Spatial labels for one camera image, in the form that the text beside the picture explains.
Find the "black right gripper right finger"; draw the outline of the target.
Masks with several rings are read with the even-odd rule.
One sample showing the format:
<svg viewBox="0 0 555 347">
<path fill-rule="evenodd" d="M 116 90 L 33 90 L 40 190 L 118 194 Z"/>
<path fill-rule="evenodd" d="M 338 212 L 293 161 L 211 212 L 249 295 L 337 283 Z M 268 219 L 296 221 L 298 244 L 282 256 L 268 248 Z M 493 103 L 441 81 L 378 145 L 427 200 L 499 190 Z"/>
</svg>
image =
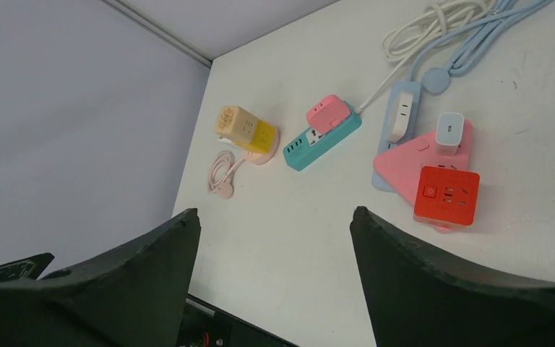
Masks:
<svg viewBox="0 0 555 347">
<path fill-rule="evenodd" d="M 555 346 L 555 282 L 463 259 L 364 206 L 350 234 L 378 346 Z"/>
</svg>

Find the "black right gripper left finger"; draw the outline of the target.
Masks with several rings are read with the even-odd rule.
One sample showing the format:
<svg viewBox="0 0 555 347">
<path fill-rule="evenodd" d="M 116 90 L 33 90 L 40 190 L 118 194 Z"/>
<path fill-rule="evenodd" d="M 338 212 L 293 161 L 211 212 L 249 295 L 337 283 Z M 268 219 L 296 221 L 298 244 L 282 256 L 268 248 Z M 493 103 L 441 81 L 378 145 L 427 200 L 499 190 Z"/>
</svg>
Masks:
<svg viewBox="0 0 555 347">
<path fill-rule="evenodd" d="M 199 246 L 197 210 L 39 280 L 0 283 L 0 346 L 174 346 Z"/>
</svg>

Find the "red cube socket adapter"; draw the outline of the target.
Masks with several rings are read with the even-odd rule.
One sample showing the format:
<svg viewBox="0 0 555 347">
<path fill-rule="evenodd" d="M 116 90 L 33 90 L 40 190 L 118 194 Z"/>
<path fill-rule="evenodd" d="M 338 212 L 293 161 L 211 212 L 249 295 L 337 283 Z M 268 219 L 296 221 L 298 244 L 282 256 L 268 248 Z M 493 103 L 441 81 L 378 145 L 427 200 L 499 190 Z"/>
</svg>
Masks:
<svg viewBox="0 0 555 347">
<path fill-rule="evenodd" d="M 413 219 L 437 228 L 473 225 L 480 175 L 440 166 L 424 166 L 413 205 Z"/>
</svg>

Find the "pink triangular power socket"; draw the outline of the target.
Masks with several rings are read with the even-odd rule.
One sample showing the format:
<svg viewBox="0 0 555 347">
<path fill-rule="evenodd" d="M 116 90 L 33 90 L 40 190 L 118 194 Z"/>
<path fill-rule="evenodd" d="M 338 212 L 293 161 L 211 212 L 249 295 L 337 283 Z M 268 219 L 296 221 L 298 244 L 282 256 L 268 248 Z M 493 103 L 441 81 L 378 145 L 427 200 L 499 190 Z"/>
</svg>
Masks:
<svg viewBox="0 0 555 347">
<path fill-rule="evenodd" d="M 473 149 L 473 125 L 465 120 L 462 141 L 456 154 L 451 156 L 436 153 L 435 134 L 435 131 L 423 134 L 377 155 L 374 159 L 375 172 L 412 208 L 416 199 L 421 169 L 424 166 L 440 166 L 469 171 L 468 164 Z M 430 226 L 441 233 L 463 229 Z"/>
</svg>

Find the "beige cube socket adapter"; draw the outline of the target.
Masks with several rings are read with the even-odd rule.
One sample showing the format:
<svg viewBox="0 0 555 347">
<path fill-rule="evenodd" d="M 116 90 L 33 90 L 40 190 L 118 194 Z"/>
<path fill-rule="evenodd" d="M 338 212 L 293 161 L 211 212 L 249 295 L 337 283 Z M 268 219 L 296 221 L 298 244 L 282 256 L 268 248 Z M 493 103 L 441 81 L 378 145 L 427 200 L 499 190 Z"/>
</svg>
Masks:
<svg viewBox="0 0 555 347">
<path fill-rule="evenodd" d="M 223 106 L 214 131 L 232 142 L 250 143 L 259 125 L 259 118 L 240 106 Z"/>
</svg>

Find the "yellow cube socket adapter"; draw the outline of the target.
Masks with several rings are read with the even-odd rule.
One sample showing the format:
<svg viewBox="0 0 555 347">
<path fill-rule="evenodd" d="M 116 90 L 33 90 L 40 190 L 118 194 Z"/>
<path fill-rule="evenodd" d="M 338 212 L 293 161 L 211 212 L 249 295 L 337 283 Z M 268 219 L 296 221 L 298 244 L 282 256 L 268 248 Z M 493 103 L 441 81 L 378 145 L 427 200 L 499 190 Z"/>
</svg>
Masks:
<svg viewBox="0 0 555 347">
<path fill-rule="evenodd" d="M 278 129 L 260 120 L 249 143 L 235 142 L 236 145 L 253 153 L 268 154 L 278 137 Z"/>
</svg>

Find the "white tiger cube socket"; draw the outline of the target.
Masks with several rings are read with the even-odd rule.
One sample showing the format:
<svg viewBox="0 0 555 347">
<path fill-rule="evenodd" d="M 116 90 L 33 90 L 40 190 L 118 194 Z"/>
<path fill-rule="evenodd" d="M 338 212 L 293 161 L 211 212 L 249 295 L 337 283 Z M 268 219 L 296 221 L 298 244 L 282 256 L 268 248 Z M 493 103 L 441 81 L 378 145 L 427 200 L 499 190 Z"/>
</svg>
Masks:
<svg viewBox="0 0 555 347">
<path fill-rule="evenodd" d="M 230 148 L 233 148 L 234 150 L 240 150 L 240 147 L 238 145 L 236 145 L 234 142 L 232 142 L 230 139 L 228 139 L 226 137 L 219 136 L 218 137 L 218 142 L 220 142 L 223 145 L 229 146 Z"/>
</svg>

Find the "white flat plug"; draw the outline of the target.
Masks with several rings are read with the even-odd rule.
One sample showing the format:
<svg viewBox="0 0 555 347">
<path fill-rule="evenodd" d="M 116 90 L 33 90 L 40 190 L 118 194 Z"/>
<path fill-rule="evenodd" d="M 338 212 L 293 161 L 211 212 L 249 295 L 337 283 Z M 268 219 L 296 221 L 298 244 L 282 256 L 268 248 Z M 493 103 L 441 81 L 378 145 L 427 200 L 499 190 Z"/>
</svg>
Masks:
<svg viewBox="0 0 555 347">
<path fill-rule="evenodd" d="M 403 138 L 408 128 L 412 107 L 413 94 L 408 91 L 400 92 L 393 100 L 389 112 L 388 142 L 396 143 Z"/>
</svg>

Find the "pink plug adapter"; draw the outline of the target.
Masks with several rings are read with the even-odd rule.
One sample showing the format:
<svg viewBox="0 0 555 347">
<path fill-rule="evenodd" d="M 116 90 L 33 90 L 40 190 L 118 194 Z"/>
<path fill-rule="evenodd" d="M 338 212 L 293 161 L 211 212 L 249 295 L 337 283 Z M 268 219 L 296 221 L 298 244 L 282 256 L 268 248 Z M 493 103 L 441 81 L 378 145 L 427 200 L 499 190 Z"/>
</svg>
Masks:
<svg viewBox="0 0 555 347">
<path fill-rule="evenodd" d="M 351 114 L 348 104 L 337 95 L 327 95 L 306 113 L 309 126 L 317 133 L 326 134 Z"/>
</svg>

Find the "light blue power strip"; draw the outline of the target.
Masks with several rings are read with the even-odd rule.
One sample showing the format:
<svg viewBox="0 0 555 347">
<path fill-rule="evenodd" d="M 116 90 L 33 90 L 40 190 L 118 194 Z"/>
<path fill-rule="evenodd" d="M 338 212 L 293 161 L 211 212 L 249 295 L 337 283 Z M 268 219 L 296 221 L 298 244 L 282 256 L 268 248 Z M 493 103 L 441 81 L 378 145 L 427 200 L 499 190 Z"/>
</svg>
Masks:
<svg viewBox="0 0 555 347">
<path fill-rule="evenodd" d="M 398 81 L 390 90 L 377 154 L 382 154 L 411 139 L 420 106 L 422 84 Z"/>
</svg>

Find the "white USB charger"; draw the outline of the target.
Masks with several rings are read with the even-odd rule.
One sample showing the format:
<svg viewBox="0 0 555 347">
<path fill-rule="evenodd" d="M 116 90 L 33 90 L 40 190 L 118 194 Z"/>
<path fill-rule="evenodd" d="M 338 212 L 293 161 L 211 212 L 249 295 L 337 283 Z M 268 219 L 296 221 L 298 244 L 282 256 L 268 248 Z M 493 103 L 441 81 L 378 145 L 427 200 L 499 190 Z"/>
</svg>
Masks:
<svg viewBox="0 0 555 347">
<path fill-rule="evenodd" d="M 443 113 L 437 123 L 435 151 L 438 155 L 455 155 L 463 138 L 465 118 L 461 113 Z"/>
</svg>

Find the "teal power strip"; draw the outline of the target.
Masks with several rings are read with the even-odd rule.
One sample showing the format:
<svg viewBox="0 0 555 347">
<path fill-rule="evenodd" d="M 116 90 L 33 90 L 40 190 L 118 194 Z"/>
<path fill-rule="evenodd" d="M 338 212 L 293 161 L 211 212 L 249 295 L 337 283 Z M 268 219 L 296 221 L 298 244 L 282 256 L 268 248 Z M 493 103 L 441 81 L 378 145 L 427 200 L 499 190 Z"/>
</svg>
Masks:
<svg viewBox="0 0 555 347">
<path fill-rule="evenodd" d="M 295 171 L 304 170 L 362 125 L 361 117 L 354 111 L 354 107 L 349 103 L 346 106 L 350 115 L 327 134 L 319 134 L 308 127 L 284 146 L 283 156 L 290 168 Z"/>
</svg>

